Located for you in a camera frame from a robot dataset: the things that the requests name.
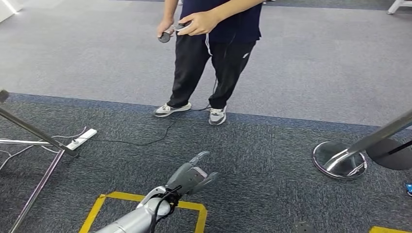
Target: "person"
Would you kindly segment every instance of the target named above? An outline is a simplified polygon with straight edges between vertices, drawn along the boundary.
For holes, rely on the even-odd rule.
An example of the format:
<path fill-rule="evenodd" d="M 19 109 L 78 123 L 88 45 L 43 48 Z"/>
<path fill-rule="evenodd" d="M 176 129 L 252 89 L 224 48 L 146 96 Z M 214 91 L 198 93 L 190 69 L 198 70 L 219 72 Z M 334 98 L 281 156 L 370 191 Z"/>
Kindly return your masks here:
<path fill-rule="evenodd" d="M 227 101 L 261 37 L 259 18 L 263 1 L 184 1 L 179 23 L 190 24 L 177 33 L 172 96 L 155 110 L 156 117 L 167 117 L 191 108 L 189 98 L 211 57 L 217 87 L 209 98 L 209 124 L 225 122 Z M 165 0 L 164 16 L 157 28 L 158 37 L 173 25 L 177 3 L 178 0 Z"/>

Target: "carpet floor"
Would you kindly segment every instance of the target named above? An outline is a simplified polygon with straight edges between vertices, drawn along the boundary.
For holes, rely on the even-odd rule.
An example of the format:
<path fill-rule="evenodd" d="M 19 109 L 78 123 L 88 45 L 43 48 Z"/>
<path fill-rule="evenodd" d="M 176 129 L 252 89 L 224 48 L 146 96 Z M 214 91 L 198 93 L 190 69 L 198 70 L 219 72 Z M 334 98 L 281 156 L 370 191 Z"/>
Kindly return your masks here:
<path fill-rule="evenodd" d="M 208 209 L 206 233 L 292 233 L 306 221 L 317 233 L 367 233 L 372 226 L 412 231 L 411 197 L 405 182 L 412 172 L 392 171 L 372 162 L 365 176 L 333 180 L 312 164 L 311 151 L 326 140 L 352 143 L 376 129 L 362 125 L 229 114 L 220 127 L 208 125 L 207 112 L 158 119 L 148 105 L 13 94 L 5 105 L 51 135 L 75 135 L 84 126 L 98 130 L 80 156 L 65 156 L 19 229 L 21 233 L 76 233 L 100 194 L 112 191 L 145 195 L 197 153 L 211 155 L 201 167 L 220 178 L 184 200 Z M 0 119 L 0 136 L 35 139 Z M 396 137 L 412 136 L 406 130 Z M 17 146 L 0 150 L 18 151 Z M 35 148 L 0 171 L 0 232 L 7 232 L 52 161 L 53 153 Z M 136 202 L 108 199 L 92 230 L 131 211 Z M 197 214 L 179 210 L 161 222 L 159 233 L 193 232 Z"/>
<path fill-rule="evenodd" d="M 290 7 L 263 7 L 263 36 L 228 110 L 383 125 L 411 109 L 412 15 L 387 15 L 392 1 L 279 0 L 273 4 Z M 27 1 L 21 14 L 0 24 L 1 85 L 17 93 L 162 105 L 171 94 L 175 42 L 155 37 L 162 9 L 158 1 Z M 214 81 L 207 64 L 194 106 L 207 103 Z"/>

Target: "robotic arm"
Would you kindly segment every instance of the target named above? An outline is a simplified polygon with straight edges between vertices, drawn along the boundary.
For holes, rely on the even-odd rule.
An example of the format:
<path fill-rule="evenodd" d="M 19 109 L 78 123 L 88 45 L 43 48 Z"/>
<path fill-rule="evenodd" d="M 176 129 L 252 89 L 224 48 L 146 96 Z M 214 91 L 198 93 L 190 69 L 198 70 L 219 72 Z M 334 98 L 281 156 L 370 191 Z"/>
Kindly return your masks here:
<path fill-rule="evenodd" d="M 216 180 L 217 172 L 208 175 L 196 166 L 207 155 L 208 151 L 201 152 L 180 166 L 165 186 L 150 191 L 135 210 L 96 233 L 154 233 L 156 224 L 174 212 L 182 196 L 195 194 Z"/>

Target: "yellow tape marking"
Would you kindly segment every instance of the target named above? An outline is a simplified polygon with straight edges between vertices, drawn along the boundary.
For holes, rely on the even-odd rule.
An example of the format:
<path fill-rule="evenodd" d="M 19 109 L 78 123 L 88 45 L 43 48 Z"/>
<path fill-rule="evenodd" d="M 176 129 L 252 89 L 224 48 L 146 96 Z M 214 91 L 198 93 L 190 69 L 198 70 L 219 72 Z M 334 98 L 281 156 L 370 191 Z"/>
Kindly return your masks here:
<path fill-rule="evenodd" d="M 104 200 L 106 198 L 115 198 L 121 200 L 131 200 L 131 201 L 142 201 L 145 196 L 138 195 L 138 194 L 130 194 L 130 193 L 122 193 L 122 192 L 112 192 L 107 195 L 101 194 L 100 197 L 97 198 L 96 202 L 94 203 L 92 209 L 90 210 L 89 215 L 86 218 L 82 228 L 80 229 L 79 233 L 88 233 L 90 227 L 96 218 L 97 214 L 99 213 Z M 197 210 L 199 211 L 199 216 L 196 222 L 196 228 L 194 233 L 203 233 L 205 231 L 206 225 L 206 218 L 207 218 L 207 209 L 204 205 L 200 203 L 193 203 L 187 201 L 179 201 L 177 205 L 178 208 L 182 209 L 189 209 L 189 210 Z"/>
<path fill-rule="evenodd" d="M 404 231 L 393 230 L 393 229 L 388 229 L 388 228 L 383 228 L 383 227 L 372 227 L 369 233 L 411 233 L 411 232 L 404 232 Z"/>
<path fill-rule="evenodd" d="M 83 223 L 82 228 L 80 229 L 79 233 L 88 233 L 90 230 L 91 225 L 93 224 L 94 219 L 96 218 L 97 214 L 102 207 L 104 200 L 106 200 L 106 195 L 101 194 L 97 200 L 94 202 L 93 207 L 90 210 L 89 215 L 87 216 L 85 222 Z"/>

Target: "sneaker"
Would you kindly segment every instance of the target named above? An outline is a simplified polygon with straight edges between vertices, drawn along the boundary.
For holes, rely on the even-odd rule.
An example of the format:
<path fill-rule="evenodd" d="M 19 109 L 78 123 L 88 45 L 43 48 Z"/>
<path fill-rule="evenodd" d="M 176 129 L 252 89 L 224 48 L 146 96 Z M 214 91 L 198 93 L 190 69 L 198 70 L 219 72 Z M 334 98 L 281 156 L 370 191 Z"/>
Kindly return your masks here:
<path fill-rule="evenodd" d="M 226 106 L 223 109 L 210 109 L 209 124 L 220 125 L 226 121 Z"/>
<path fill-rule="evenodd" d="M 156 109 L 156 111 L 154 112 L 154 115 L 156 117 L 167 117 L 168 115 L 170 115 L 174 112 L 183 112 L 183 111 L 189 110 L 190 108 L 192 108 L 191 103 L 187 103 L 185 106 L 180 107 L 180 108 L 173 108 L 173 107 L 168 106 L 165 103 L 165 105 L 163 105 L 160 108 Z"/>

